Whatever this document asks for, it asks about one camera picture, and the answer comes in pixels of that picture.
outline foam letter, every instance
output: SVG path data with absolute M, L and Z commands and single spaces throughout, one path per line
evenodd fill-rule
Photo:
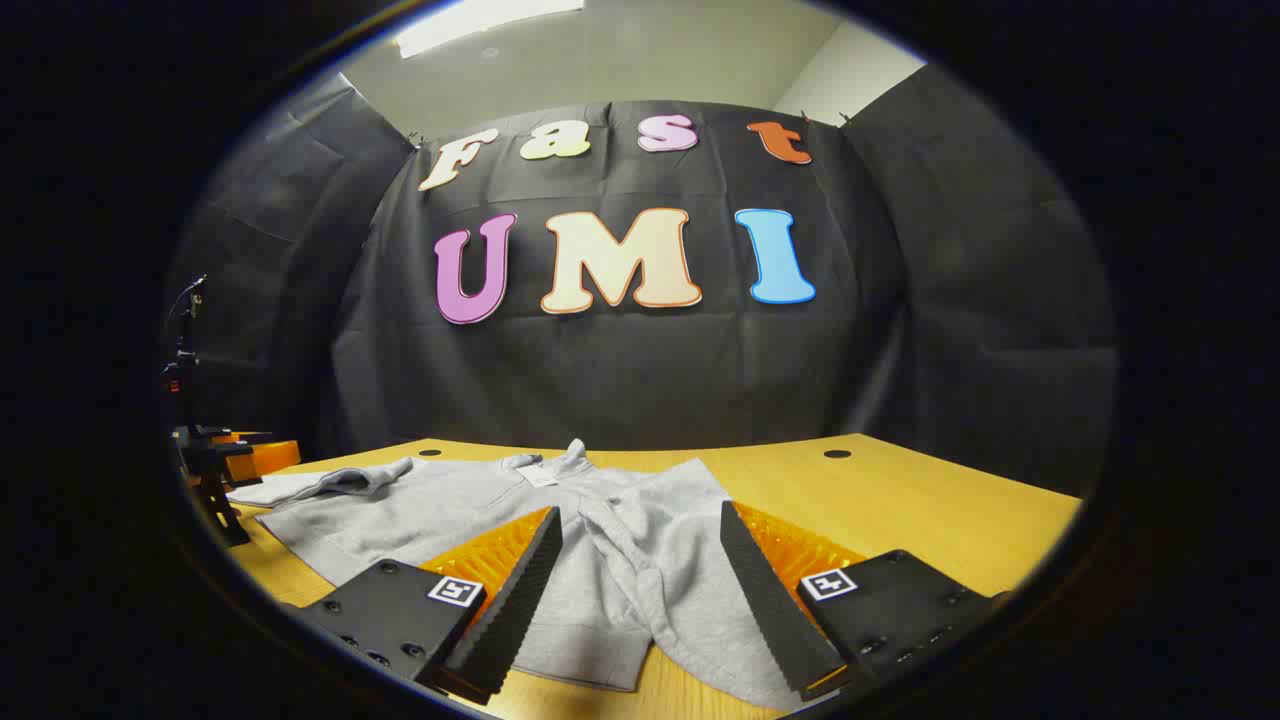
M 553 215 L 547 220 L 547 229 L 556 233 L 556 275 L 552 291 L 543 297 L 543 310 L 559 315 L 590 307 L 594 296 L 582 288 L 582 272 L 591 273 L 604 301 L 616 307 L 641 264 L 644 281 L 634 295 L 637 304 L 645 307 L 696 305 L 703 299 L 703 290 L 689 278 L 685 263 L 681 228 L 687 222 L 689 214 L 684 210 L 644 210 L 618 242 L 595 213 Z
M 751 297 L 771 305 L 788 305 L 813 300 L 818 295 L 818 290 L 800 274 L 788 229 L 794 222 L 791 213 L 739 210 L 733 213 L 733 219 L 751 234 L 755 249 L 760 279 L 751 286 Z
M 493 315 L 507 293 L 507 234 L 516 224 L 515 214 L 489 218 L 480 225 L 485 238 L 484 288 L 475 295 L 462 293 L 462 247 L 471 233 L 449 233 L 435 243 L 439 258 L 435 269 L 435 304 L 444 319 L 463 325 L 479 323 Z
M 746 129 L 760 133 L 760 142 L 764 143 L 764 150 L 778 160 L 786 160 L 796 165 L 808 165 L 813 161 L 813 156 L 808 152 L 791 146 L 792 140 L 800 140 L 800 133 L 797 132 L 788 131 L 778 123 L 772 122 L 751 123 L 746 126 Z
M 586 152 L 591 143 L 586 141 L 586 133 L 591 126 L 582 120 L 559 120 L 547 123 L 532 132 L 532 140 L 520 149 L 520 156 L 525 160 L 541 160 L 543 158 L 572 158 Z
M 654 115 L 640 120 L 640 147 L 649 152 L 689 150 L 698 145 L 694 122 L 684 115 Z
M 463 137 L 462 140 L 454 140 L 447 145 L 440 146 L 440 159 L 435 161 L 435 167 L 431 168 L 431 174 L 426 176 L 422 184 L 417 186 L 419 190 L 431 190 L 433 187 L 439 187 L 451 179 L 458 177 L 458 172 L 454 170 L 454 165 L 470 165 L 471 160 L 476 159 L 476 152 L 480 152 L 481 142 L 493 142 L 498 137 L 498 128 L 489 128 L 484 132 L 477 132 L 475 135 Z

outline ceiling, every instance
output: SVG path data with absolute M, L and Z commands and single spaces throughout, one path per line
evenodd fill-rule
M 340 69 L 401 132 L 425 137 L 608 100 L 772 109 L 841 19 L 791 0 L 586 0 L 407 60 L 383 38 Z

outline clothing tag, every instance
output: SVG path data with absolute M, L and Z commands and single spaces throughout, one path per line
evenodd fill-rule
M 538 465 L 525 465 L 524 468 L 516 468 L 516 471 L 529 480 L 529 484 L 535 488 L 544 488 L 547 486 L 556 484 L 556 475 L 550 474 L 545 468 Z

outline table surface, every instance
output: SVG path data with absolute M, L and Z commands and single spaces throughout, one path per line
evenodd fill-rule
M 553 457 L 563 452 L 421 439 L 294 465 L 284 471 L 378 465 L 422 450 L 439 450 L 438 460 L 497 460 L 517 452 Z M 851 455 L 832 459 L 823 455 L 828 450 L 846 450 Z M 598 466 L 649 473 L 700 457 L 735 500 L 818 532 L 867 557 L 895 548 L 909 550 L 983 594 L 1021 582 L 1052 547 L 1079 505 L 1074 497 L 860 434 L 713 450 L 588 450 L 588 454 Z M 242 512 L 241 524 L 251 542 L 230 548 L 230 553 L 269 593 L 301 606 L 333 591 L 332 584 L 253 520 L 270 510 L 236 507 Z M 701 684 L 657 646 L 650 646 L 635 692 L 586 688 L 512 670 L 488 706 L 474 707 L 509 720 L 772 720 L 781 715 Z

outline ceiling light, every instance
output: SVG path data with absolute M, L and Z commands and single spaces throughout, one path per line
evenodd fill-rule
M 413 23 L 396 36 L 401 58 L 412 58 L 475 32 L 502 24 L 581 10 L 584 0 L 460 0 Z

